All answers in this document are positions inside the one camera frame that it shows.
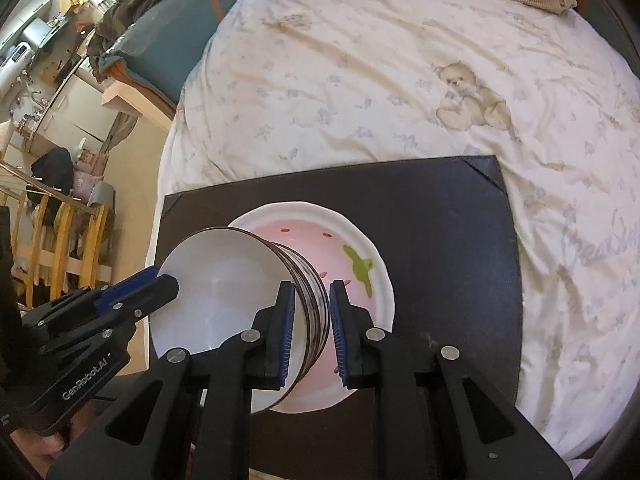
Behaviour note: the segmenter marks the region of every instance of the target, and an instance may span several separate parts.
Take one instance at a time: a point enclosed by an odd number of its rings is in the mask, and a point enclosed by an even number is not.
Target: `plate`
[[[392,329],[396,307],[385,263],[375,245],[340,213],[308,202],[280,202],[249,211],[230,226],[299,252],[327,290],[332,281],[344,280],[351,304],[366,308],[375,326]],[[272,410],[324,410],[354,392],[342,386],[331,339],[311,370]]]
[[[182,241],[162,264],[160,274],[180,286],[175,300],[150,316],[158,356],[171,348],[191,354],[218,348],[251,328],[255,313],[275,304],[280,282],[293,278],[263,240],[231,228],[212,228]],[[252,413],[270,408],[296,383],[306,355],[305,313],[296,293],[289,374],[279,391],[254,390]]]

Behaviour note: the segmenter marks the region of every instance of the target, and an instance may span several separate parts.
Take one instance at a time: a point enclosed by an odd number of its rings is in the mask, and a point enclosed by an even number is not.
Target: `rice cooker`
[[[20,72],[27,68],[33,59],[33,49],[29,43],[21,42],[15,46],[0,65],[0,101],[14,84]]]

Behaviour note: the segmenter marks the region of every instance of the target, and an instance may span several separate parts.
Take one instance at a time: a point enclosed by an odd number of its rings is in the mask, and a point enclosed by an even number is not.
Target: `dark leather desk pad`
[[[373,241],[394,288],[394,332],[412,347],[418,365],[432,366],[438,345],[455,345],[515,402],[522,284],[495,157],[346,166],[171,195],[164,201],[156,265],[200,229],[287,201],[336,210]],[[372,479],[373,405],[373,392],[361,390],[321,412],[254,415],[250,466],[296,480]]]

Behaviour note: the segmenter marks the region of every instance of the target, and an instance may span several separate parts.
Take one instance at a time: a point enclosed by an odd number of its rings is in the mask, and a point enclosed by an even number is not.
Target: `silver bolt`
[[[251,328],[242,332],[240,337],[242,338],[242,341],[253,343],[254,341],[258,341],[258,339],[260,339],[260,331]]]
[[[442,350],[440,350],[440,354],[449,361],[455,361],[460,357],[460,350],[455,346],[443,346]]]
[[[187,352],[182,348],[171,348],[171,350],[166,353],[166,360],[170,363],[181,363],[185,357],[187,357]]]
[[[382,341],[385,338],[385,331],[380,328],[369,328],[364,335],[370,341]]]

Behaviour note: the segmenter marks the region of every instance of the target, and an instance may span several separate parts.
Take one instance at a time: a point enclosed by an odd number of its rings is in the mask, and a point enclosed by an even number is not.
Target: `bed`
[[[523,278],[517,406],[572,459],[607,434],[640,376],[639,131],[640,82],[572,10],[238,0],[182,90],[147,263],[174,192],[495,155]]]

